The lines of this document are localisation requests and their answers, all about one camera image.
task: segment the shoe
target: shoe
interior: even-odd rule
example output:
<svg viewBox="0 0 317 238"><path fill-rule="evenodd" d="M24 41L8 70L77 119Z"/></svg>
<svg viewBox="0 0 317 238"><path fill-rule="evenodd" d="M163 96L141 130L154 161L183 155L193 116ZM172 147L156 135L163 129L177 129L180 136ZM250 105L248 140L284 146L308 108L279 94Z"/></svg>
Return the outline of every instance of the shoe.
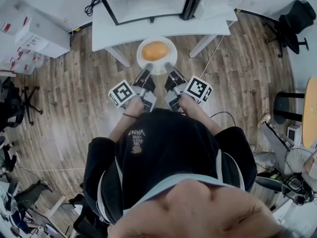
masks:
<svg viewBox="0 0 317 238"><path fill-rule="evenodd" d="M21 163L21 160L20 160L20 157L19 157L18 152L15 152L14 155L16 156L16 161L17 161L17 163L20 164L20 163Z"/></svg>
<svg viewBox="0 0 317 238"><path fill-rule="evenodd" d="M254 150L256 149L256 146L255 145L250 145L250 148L251 148L252 153L254 153Z"/></svg>
<svg viewBox="0 0 317 238"><path fill-rule="evenodd" d="M261 120L258 122L258 128L261 129L262 123L264 122L269 122L271 119L271 115L270 114L265 114Z"/></svg>
<svg viewBox="0 0 317 238"><path fill-rule="evenodd" d="M0 149L4 146L5 143L5 136L0 136Z"/></svg>
<svg viewBox="0 0 317 238"><path fill-rule="evenodd" d="M15 146L15 142L13 141L11 143L8 143L8 145L9 145L10 148L13 148Z"/></svg>
<svg viewBox="0 0 317 238"><path fill-rule="evenodd" d="M41 181L41 184L43 184L45 186L45 189L49 190L50 192L53 192L53 188L48 184L47 181L43 180Z"/></svg>

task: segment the person standing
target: person standing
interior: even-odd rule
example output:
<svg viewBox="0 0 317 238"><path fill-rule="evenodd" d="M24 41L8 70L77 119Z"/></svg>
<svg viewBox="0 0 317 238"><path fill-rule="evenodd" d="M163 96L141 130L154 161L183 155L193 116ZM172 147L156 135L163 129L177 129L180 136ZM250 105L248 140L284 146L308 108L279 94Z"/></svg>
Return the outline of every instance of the person standing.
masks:
<svg viewBox="0 0 317 238"><path fill-rule="evenodd" d="M33 221L27 222L25 214L28 209L34 207L34 204L44 190L53 192L52 187L47 181L38 180L37 183L32 184L25 191L18 193L14 197L17 207L10 215L10 221L14 227L21 229L26 234L29 234L32 228L41 227L41 225L38 225Z"/></svg>

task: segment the black t-shirt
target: black t-shirt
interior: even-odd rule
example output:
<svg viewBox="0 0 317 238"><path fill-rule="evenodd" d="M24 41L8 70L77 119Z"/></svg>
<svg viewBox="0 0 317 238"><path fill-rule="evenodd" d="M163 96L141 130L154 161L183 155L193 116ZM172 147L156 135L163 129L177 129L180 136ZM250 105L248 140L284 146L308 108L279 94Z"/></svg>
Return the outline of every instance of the black t-shirt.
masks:
<svg viewBox="0 0 317 238"><path fill-rule="evenodd" d="M84 177L86 199L97 200L100 177L115 155L122 171L123 207L128 209L169 176L217 178L215 159L219 148L236 161L245 189L251 189L257 169L242 129L231 127L213 137L197 120L156 109L141 115L117 143L106 138L90 143Z"/></svg>

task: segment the table leg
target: table leg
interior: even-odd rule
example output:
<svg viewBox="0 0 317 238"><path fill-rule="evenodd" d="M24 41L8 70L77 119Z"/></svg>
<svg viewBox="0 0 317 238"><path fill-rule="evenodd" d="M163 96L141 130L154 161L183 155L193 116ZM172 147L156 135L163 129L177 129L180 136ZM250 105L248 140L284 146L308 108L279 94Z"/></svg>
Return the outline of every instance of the table leg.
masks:
<svg viewBox="0 0 317 238"><path fill-rule="evenodd" d="M305 98L305 93L278 93L279 97L286 97L286 98Z"/></svg>
<svg viewBox="0 0 317 238"><path fill-rule="evenodd" d="M232 26L236 21L227 21L228 27Z"/></svg>
<svg viewBox="0 0 317 238"><path fill-rule="evenodd" d="M58 201L57 203L51 208L51 210L48 210L44 216L47 217L48 219L50 219L51 216L53 216L53 214L56 212L56 210L59 208L59 206L61 206L61 204L64 202L64 200L66 199L66 196L63 195Z"/></svg>
<svg viewBox="0 0 317 238"><path fill-rule="evenodd" d="M202 51L217 35L205 35L189 53L190 58L194 58L200 51Z"/></svg>
<svg viewBox="0 0 317 238"><path fill-rule="evenodd" d="M74 237L75 237L75 235L76 235L76 230L75 230L75 229L73 229L73 231L71 232L71 235L70 235L70 237L69 237L69 238L74 238Z"/></svg>
<svg viewBox="0 0 317 238"><path fill-rule="evenodd" d="M285 112L281 110L274 110L273 111L275 115L284 117L285 119L295 120L295 121L302 121L303 115Z"/></svg>
<svg viewBox="0 0 317 238"><path fill-rule="evenodd" d="M124 56L124 54L117 47L109 47L106 48L114 58L116 58L120 63L122 63L125 67L130 67L130 61Z"/></svg>

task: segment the chair base with wheels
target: chair base with wheels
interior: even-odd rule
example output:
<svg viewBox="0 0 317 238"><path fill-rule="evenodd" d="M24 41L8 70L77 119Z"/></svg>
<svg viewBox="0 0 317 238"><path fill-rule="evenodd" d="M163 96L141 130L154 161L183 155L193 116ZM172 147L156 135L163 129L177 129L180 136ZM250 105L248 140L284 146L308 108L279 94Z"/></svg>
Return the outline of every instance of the chair base with wheels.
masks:
<svg viewBox="0 0 317 238"><path fill-rule="evenodd" d="M33 109L35 110L36 112L38 112L40 115L43 114L43 110L39 110L37 109L36 107L34 107L32 104L31 104L31 99L34 95L34 92L35 91L39 91L40 87L39 86L35 86L33 88L33 90L31 91L30 95L28 95L27 91L29 90L29 87L28 86L24 86L24 90L22 90L22 94L24 95L24 102L22 102L22 105L25 107L26 109L26 113L27 113L27 116L28 116L28 121L29 121L29 124L31 126L34 125L34 122L31 121L31 117L30 117L30 109Z"/></svg>
<svg viewBox="0 0 317 238"><path fill-rule="evenodd" d="M289 47L294 53L299 54L299 46L305 45L307 50L309 51L309 46L306 38L304 38L304 42L299 42L296 33L292 31L292 29L288 25L281 22L277 22L274 27L267 23L262 24L263 26L267 26L275 34L275 38L271 40L265 40L265 43L269 44L270 42L278 41L280 54L278 54L277 56L279 58L283 57L283 48L286 47Z"/></svg>

